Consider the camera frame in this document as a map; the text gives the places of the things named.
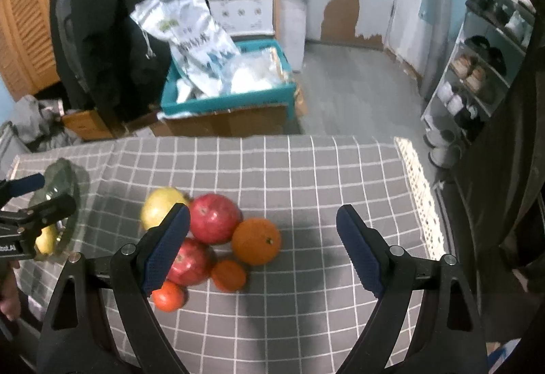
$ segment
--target blue gripper pad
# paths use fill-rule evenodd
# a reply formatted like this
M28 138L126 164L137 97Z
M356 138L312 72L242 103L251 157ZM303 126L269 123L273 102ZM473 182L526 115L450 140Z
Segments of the blue gripper pad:
M182 242L189 233L190 219L189 208L182 203L177 203L171 208L159 226L146 233L146 235L150 233L160 234L163 231L153 250L143 261L141 289L147 297L152 294L152 291L158 290L163 285L168 271L182 246Z
M386 242L378 231L366 226L352 205L344 205L337 211L337 233L348 252L361 284L380 299L384 292L383 274L386 271L384 265L388 265L386 254L381 255L385 249L380 241L387 248ZM366 240L366 236L370 238L370 235L374 239L373 243L368 243ZM379 245L379 249L373 251L373 245Z
M9 181L9 195L19 197L39 190L45 185L45 178L41 174L32 174L16 181Z

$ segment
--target teal plastic basket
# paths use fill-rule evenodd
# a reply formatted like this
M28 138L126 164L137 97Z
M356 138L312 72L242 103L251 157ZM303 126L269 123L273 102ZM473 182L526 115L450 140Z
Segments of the teal plastic basket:
M236 46L241 52L260 51L265 48L274 47L280 57L280 63L285 71L291 72L292 68L288 59L285 58L280 44L273 38L260 40L246 40L236 42ZM163 88L161 97L161 108L166 115L175 115L182 112L194 114L212 113L215 111L226 111L234 108L282 104L287 106L288 119L295 117L295 83L285 83L273 89L264 91L252 91L243 94L231 94L227 96L209 97L209 98L192 98L181 104L176 103L178 98L178 89L176 89L176 81L181 77L181 73L175 63L171 63L168 70L168 76Z

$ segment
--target human hand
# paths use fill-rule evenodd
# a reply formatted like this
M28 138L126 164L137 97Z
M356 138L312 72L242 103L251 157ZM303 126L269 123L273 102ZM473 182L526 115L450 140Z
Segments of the human hand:
M19 268L19 262L10 262L7 275L0 286L0 312L10 321L14 321L21 315L21 302L17 290L17 281L13 269Z

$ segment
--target screw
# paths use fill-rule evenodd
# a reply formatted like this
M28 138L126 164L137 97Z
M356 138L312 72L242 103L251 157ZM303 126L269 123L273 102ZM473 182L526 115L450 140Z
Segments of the screw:
M68 256L68 261L70 263L76 263L79 259L81 259L81 254L79 252L71 252L70 256Z
M393 245L390 247L390 252L397 257L403 256L405 253L405 250L401 248L399 245Z
M456 265L458 262L456 257L454 257L452 254L445 254L444 259L447 265Z
M132 243L127 243L121 248L121 254L124 256L130 256L133 252L136 251L136 246Z

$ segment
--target gray checkered tablecloth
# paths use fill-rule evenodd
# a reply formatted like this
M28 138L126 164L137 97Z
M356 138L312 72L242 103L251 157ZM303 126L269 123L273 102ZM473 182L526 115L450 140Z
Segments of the gray checkered tablecloth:
M240 293L207 282L187 305L157 319L192 374L312 373L339 368L375 305L335 229L337 209L351 203L390 244L427 256L407 173L394 144L352 137L130 138L21 156L12 178L43 172L59 157L74 165L82 209L69 249L95 257L142 236L138 218L154 188L176 186L193 197L217 192L245 217L279 226L283 250L254 268ZM12 200L24 208L29 197ZM229 252L220 246L218 253ZM65 256L22 262L18 282L37 304L51 297ZM104 292L120 354L136 363L113 294ZM414 293L391 362L401 361L419 313Z

